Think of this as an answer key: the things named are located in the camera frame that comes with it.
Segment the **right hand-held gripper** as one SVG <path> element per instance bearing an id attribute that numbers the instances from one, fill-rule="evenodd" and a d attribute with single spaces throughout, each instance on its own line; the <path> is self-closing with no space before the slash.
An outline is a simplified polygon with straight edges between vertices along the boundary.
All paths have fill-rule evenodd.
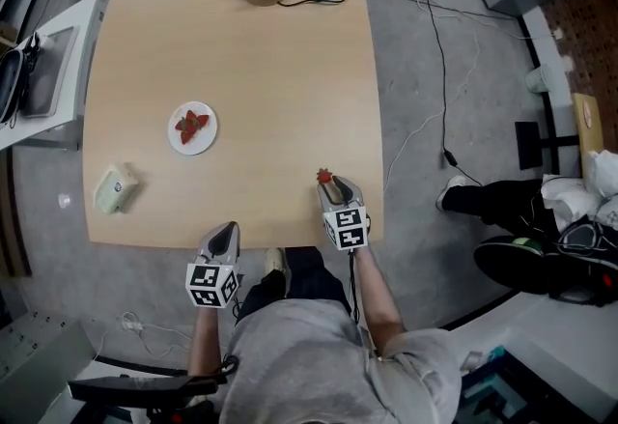
<path id="1" fill-rule="evenodd" d="M 361 189 L 352 181 L 334 176 L 333 182 L 317 185 L 326 235 L 339 251 L 368 245 L 370 219 Z"/>

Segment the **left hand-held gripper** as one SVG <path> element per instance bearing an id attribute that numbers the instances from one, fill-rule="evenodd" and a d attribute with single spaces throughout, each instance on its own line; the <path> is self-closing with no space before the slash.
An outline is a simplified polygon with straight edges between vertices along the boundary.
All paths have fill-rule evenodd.
<path id="1" fill-rule="evenodd" d="M 199 242 L 196 261 L 235 264 L 240 254 L 240 228 L 236 221 L 218 225 Z M 194 306 L 225 309 L 239 289 L 237 265 L 189 264 L 185 289 Z"/>

